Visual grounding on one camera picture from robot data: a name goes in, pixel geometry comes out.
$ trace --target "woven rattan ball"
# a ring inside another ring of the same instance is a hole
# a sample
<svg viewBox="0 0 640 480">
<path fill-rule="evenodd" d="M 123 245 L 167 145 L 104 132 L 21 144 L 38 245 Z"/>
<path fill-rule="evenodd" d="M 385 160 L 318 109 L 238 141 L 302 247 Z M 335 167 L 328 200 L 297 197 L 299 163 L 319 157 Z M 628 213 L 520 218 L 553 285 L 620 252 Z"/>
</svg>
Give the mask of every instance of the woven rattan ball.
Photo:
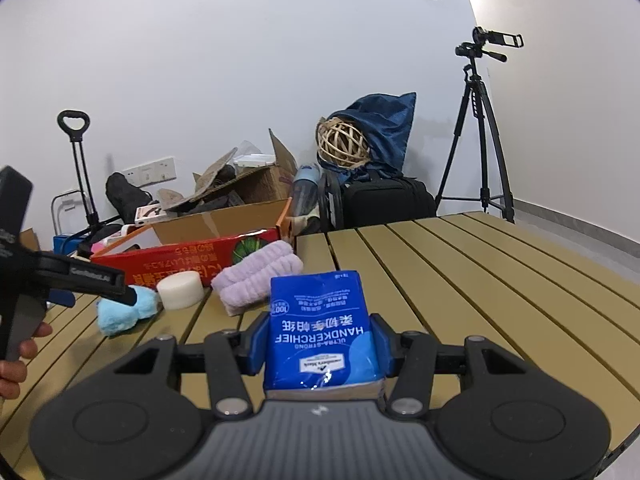
<svg viewBox="0 0 640 480">
<path fill-rule="evenodd" d="M 370 161 L 367 139 L 357 127 L 338 117 L 324 117 L 316 126 L 318 155 L 341 168 L 357 168 Z"/>
</svg>

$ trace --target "cardboard box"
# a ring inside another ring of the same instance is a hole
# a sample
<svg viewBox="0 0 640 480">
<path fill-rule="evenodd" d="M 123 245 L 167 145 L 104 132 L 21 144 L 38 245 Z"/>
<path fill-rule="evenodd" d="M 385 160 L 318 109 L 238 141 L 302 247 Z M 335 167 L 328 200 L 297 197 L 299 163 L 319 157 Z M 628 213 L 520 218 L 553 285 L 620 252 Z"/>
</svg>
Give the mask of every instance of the cardboard box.
<svg viewBox="0 0 640 480">
<path fill-rule="evenodd" d="M 40 250 L 40 243 L 38 242 L 38 237 L 33 229 L 29 228 L 26 231 L 22 231 L 20 233 L 20 243 L 26 247 L 27 249 L 31 249 L 32 251 Z"/>
<path fill-rule="evenodd" d="M 260 168 L 246 168 L 235 179 L 212 186 L 218 171 L 231 161 L 236 150 L 226 153 L 214 162 L 202 176 L 196 180 L 195 191 L 191 196 L 183 197 L 170 189 L 158 191 L 160 205 L 166 211 L 188 211 L 194 204 L 209 202 L 234 190 L 245 204 L 255 204 L 270 200 L 283 200 L 289 196 L 293 177 L 298 171 L 296 159 L 280 140 L 269 130 L 275 163 Z"/>
<path fill-rule="evenodd" d="M 124 270 L 129 285 L 155 288 L 169 274 L 197 270 L 203 285 L 248 253 L 290 241 L 291 199 L 217 209 L 144 226 L 95 253 L 96 264 Z"/>
</svg>

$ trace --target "wooden slat table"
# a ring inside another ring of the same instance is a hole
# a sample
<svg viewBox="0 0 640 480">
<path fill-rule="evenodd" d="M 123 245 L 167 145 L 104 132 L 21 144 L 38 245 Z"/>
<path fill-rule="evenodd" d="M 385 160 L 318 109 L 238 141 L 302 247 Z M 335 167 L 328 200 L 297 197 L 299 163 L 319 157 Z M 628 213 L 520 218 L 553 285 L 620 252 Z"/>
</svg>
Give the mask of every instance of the wooden slat table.
<svg viewBox="0 0 640 480">
<path fill-rule="evenodd" d="M 640 286 L 598 264 L 484 213 L 469 213 L 309 235 L 296 241 L 305 272 L 355 269 L 369 312 L 397 332 L 423 330 L 445 344 L 484 335 L 579 391 L 607 415 L 610 448 L 640 426 Z M 71 309 L 53 307 L 54 333 L 39 340 L 19 399 L 0 417 L 0 452 L 27 480 L 42 475 L 28 448 L 39 407 L 106 364 L 161 333 L 195 343 L 217 330 L 246 329 L 267 308 L 229 317 L 216 294 L 199 305 L 160 312 L 113 338 L 100 334 L 95 296 L 77 295 Z M 263 376 L 244 378 L 254 408 Z M 387 390 L 393 381 L 388 381 Z M 437 376 L 431 405 L 460 390 Z M 188 374 L 182 393 L 209 407 L 206 379 Z"/>
</svg>

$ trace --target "gray floor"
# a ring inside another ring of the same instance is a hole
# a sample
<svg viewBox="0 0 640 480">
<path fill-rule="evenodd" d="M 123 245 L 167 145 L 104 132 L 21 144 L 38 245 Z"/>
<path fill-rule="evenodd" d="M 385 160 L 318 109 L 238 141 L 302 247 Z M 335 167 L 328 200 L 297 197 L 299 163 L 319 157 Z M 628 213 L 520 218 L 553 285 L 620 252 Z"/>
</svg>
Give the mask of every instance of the gray floor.
<svg viewBox="0 0 640 480">
<path fill-rule="evenodd" d="M 640 259 L 548 220 L 516 211 L 516 224 L 583 254 L 640 284 Z M 598 480 L 640 480 L 640 438 L 598 476 Z"/>
<path fill-rule="evenodd" d="M 640 258 L 538 216 L 516 211 L 515 219 L 516 224 L 525 226 L 557 244 L 583 254 L 640 285 Z"/>
</svg>

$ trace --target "black bag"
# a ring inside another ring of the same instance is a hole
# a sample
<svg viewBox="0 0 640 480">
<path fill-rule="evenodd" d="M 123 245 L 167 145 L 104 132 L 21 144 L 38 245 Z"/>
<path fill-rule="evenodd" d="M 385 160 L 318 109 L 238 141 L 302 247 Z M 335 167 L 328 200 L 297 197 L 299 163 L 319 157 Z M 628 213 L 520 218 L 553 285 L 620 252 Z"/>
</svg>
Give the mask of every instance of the black bag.
<svg viewBox="0 0 640 480">
<path fill-rule="evenodd" d="M 342 192 L 344 227 L 364 227 L 436 216 L 436 203 L 424 183 L 404 176 L 353 182 Z"/>
<path fill-rule="evenodd" d="M 121 173 L 112 173 L 108 177 L 105 193 L 125 224 L 133 224 L 136 209 L 152 200 L 148 192 L 130 184 Z"/>
</svg>

